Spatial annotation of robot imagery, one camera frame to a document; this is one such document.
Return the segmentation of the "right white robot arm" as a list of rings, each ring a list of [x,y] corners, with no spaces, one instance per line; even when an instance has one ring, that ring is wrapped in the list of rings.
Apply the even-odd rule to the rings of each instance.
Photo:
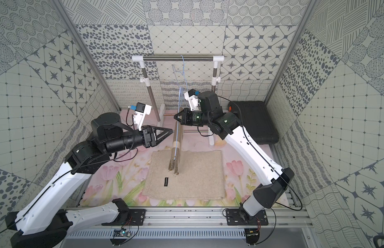
[[[223,111],[216,93],[191,89],[185,92],[184,98],[189,107],[177,113],[175,120],[184,126],[208,126],[248,162],[259,179],[260,185],[241,203],[240,217],[248,221],[261,210],[272,208],[288,189],[294,172],[282,168],[253,140],[242,123],[241,112]]]

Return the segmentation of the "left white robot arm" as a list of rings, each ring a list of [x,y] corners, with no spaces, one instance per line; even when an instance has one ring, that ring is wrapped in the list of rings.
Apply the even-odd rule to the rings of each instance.
[[[155,147],[169,137],[172,129],[142,126],[133,129],[121,122],[117,113],[104,113],[91,121],[92,133],[77,144],[42,191],[24,209],[6,218],[13,248],[53,248],[68,235],[95,225],[124,225],[131,220],[127,204],[117,198],[88,209],[67,211],[62,206],[69,197],[110,156],[139,146]]]

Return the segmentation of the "beige scarf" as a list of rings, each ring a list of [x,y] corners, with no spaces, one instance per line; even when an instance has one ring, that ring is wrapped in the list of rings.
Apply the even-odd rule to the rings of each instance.
[[[168,170],[170,150],[152,153],[142,194],[157,200],[219,200],[226,196],[219,150],[181,152],[178,173]]]

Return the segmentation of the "brown plaid scarf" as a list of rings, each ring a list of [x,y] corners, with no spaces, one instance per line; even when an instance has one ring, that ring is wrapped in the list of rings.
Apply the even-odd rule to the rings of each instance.
[[[173,171],[175,175],[178,175],[178,165],[181,160],[181,147],[182,147],[182,141],[183,141],[183,126],[176,122],[175,128],[174,128],[174,137],[173,137],[173,143],[172,143],[172,149],[171,149],[171,158],[169,162],[169,171]]]

